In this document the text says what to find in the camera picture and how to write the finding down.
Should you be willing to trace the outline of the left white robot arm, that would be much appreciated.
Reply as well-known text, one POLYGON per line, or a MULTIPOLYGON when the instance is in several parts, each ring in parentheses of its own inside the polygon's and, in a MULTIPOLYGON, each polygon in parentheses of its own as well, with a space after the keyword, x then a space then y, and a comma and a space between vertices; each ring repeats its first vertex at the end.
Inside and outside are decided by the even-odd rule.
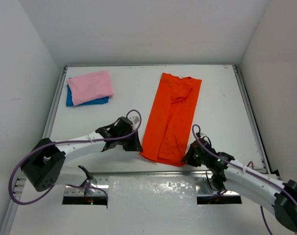
POLYGON ((59 184, 79 187, 92 175, 83 166, 65 164, 88 154, 101 154, 118 145, 124 151, 142 152, 137 130, 140 124, 139 117, 120 117, 110 125, 69 141, 56 143, 49 138, 42 139, 20 169, 37 192, 59 184))

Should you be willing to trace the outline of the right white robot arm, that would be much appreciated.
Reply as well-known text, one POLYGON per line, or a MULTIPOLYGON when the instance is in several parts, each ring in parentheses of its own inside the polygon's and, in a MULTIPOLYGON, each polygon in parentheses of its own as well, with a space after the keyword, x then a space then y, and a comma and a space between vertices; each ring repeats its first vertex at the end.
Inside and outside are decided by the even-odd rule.
POLYGON ((225 152, 217 152, 204 137, 195 140, 182 158, 186 165, 206 166, 218 191, 230 190, 268 210, 286 229, 297 233, 297 182, 261 174, 225 152))

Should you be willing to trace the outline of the orange t shirt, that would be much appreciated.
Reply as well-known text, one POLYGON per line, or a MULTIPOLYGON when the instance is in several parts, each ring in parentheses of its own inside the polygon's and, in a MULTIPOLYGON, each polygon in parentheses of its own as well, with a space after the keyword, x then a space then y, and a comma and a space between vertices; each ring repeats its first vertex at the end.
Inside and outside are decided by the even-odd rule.
POLYGON ((148 118, 141 155, 153 162, 181 167, 202 80, 163 73, 148 118))

